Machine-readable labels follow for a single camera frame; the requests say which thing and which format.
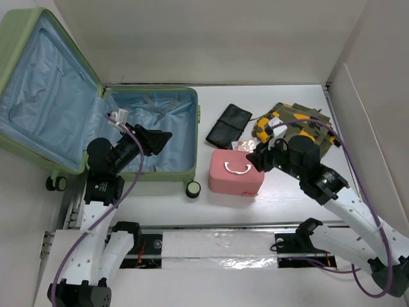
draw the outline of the black wallet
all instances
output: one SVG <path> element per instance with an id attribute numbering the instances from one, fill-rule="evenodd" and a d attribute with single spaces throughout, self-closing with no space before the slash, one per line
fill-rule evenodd
<path id="1" fill-rule="evenodd" d="M 230 104 L 207 135 L 207 142 L 221 149 L 231 149 L 231 142 L 237 141 L 252 114 Z"/>

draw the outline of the white handle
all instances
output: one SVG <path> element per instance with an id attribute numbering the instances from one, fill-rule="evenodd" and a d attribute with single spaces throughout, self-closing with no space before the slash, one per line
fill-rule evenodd
<path id="1" fill-rule="evenodd" d="M 229 169 L 229 163 L 225 162 L 224 163 L 224 167 L 227 169 L 228 172 L 233 173 L 233 174 L 237 174 L 237 175 L 243 175 L 249 172 L 249 170 L 251 169 L 251 164 L 247 164 L 246 167 L 247 169 L 245 171 L 231 171 Z"/>

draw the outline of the pink toiletry case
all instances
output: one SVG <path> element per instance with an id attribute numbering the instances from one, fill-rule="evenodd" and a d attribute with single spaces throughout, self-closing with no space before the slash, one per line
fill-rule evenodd
<path id="1" fill-rule="evenodd" d="M 248 152 L 216 149 L 210 161 L 209 187 L 212 192 L 241 196 L 255 196 L 264 181 L 246 159 Z"/>

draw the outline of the purple cable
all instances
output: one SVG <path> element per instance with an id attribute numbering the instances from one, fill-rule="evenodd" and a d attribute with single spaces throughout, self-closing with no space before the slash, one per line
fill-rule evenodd
<path id="1" fill-rule="evenodd" d="M 327 269 L 326 267 L 324 267 L 324 265 L 319 262 L 318 260 L 315 259 L 311 259 L 311 258 L 307 258 L 307 257 L 290 257 L 290 260 L 294 259 L 294 260 L 304 260 L 304 261 L 308 261 L 311 265 L 323 270 L 323 271 L 327 271 L 330 273 L 335 273 L 335 274 L 351 274 L 354 271 L 336 271 L 336 270 L 331 270 L 331 269 Z"/>
<path id="2" fill-rule="evenodd" d="M 105 115 L 105 117 L 112 123 L 116 123 L 116 121 L 114 121 L 112 118 L 110 118 L 107 114 Z M 97 219 L 95 221 L 95 223 L 93 223 L 88 230 L 92 230 L 95 227 L 98 226 L 99 223 L 101 223 L 113 210 L 117 209 L 118 206 L 120 205 L 120 203 L 129 195 L 129 193 L 131 192 L 131 190 L 134 188 L 134 186 L 136 185 L 137 181 L 139 180 L 139 177 L 141 176 L 142 173 L 142 168 L 143 168 L 143 149 L 142 149 L 142 145 L 140 144 L 140 142 L 137 140 L 137 138 L 122 124 L 118 124 L 118 127 L 121 128 L 123 130 L 123 132 L 125 132 L 126 134 L 128 134 L 132 140 L 136 143 L 136 145 L 138 146 L 139 149 L 139 154 L 141 155 L 141 163 L 139 165 L 139 169 L 138 172 L 136 173 L 135 179 L 134 181 L 132 181 L 132 183 L 130 184 L 129 189 L 127 189 L 127 191 L 125 193 L 123 193 L 122 197 L 104 214 L 101 215 L 101 217 L 99 219 Z M 58 283 L 58 279 L 59 276 L 61 275 L 61 272 L 64 269 L 65 264 L 67 263 L 69 257 L 71 256 L 71 254 L 75 251 L 75 249 L 77 248 L 77 246 L 82 242 L 82 240 L 84 240 L 84 238 L 87 236 L 87 233 L 83 233 L 78 239 L 77 241 L 75 241 L 75 243 L 73 244 L 73 246 L 70 248 L 70 250 L 68 251 L 68 253 L 65 255 L 63 261 L 61 262 L 61 264 L 58 267 L 57 273 L 54 277 L 54 281 L 52 282 L 52 286 L 51 286 L 51 305 L 52 307 L 56 307 L 57 306 L 57 302 L 56 302 L 56 290 L 57 290 L 57 283 Z"/>
<path id="3" fill-rule="evenodd" d="M 392 286 L 392 275 L 393 275 L 393 267 L 392 267 L 392 253 L 390 252 L 390 246 L 389 246 L 389 242 L 387 239 L 387 236 L 385 234 L 385 230 L 383 229 L 383 227 L 381 226 L 381 222 L 379 220 L 378 214 L 376 214 L 375 208 L 371 202 L 371 200 L 369 199 L 369 193 L 367 193 L 367 190 L 363 184 L 363 181 L 360 179 L 358 173 L 357 173 L 357 168 L 355 167 L 355 163 L 352 160 L 352 157 L 350 155 L 350 152 L 348 150 L 348 148 L 346 147 L 344 141 L 341 139 L 340 135 L 331 127 L 328 126 L 327 123 L 322 122 L 321 120 L 313 120 L 313 119 L 301 119 L 301 120 L 289 120 L 288 122 L 284 122 L 284 123 L 279 123 L 277 125 L 274 125 L 272 127 L 272 129 L 281 127 L 281 126 L 285 126 L 285 125 L 291 125 L 292 123 L 299 123 L 299 122 L 310 122 L 310 123 L 316 123 L 318 125 L 321 125 L 322 127 L 328 129 L 328 131 L 330 131 L 341 143 L 341 145 L 343 146 L 344 152 L 351 164 L 351 168 L 357 178 L 357 182 L 359 187 L 362 190 L 362 194 L 364 195 L 364 198 L 366 199 L 366 204 L 368 206 L 368 208 L 370 209 L 372 216 L 375 220 L 375 224 L 377 225 L 377 227 L 379 227 L 379 232 L 382 238 L 383 243 L 385 244 L 385 249 L 386 249 L 386 255 L 387 255 L 387 260 L 388 260 L 388 279 L 386 282 L 386 286 L 385 288 L 382 290 L 382 292 L 380 292 L 379 294 L 371 294 L 368 291 L 366 291 L 364 289 L 364 287 L 361 285 L 360 281 L 358 280 L 358 276 L 356 275 L 356 271 L 355 270 L 355 266 L 353 264 L 351 264 L 351 268 L 352 268 L 352 274 L 353 274 L 353 278 L 355 279 L 355 282 L 357 283 L 358 287 L 361 289 L 361 291 L 363 291 L 363 293 L 365 293 L 366 295 L 368 295 L 369 297 L 372 297 L 374 299 L 378 299 L 381 298 L 383 296 L 385 296 L 386 294 L 388 294 L 391 286 Z"/>

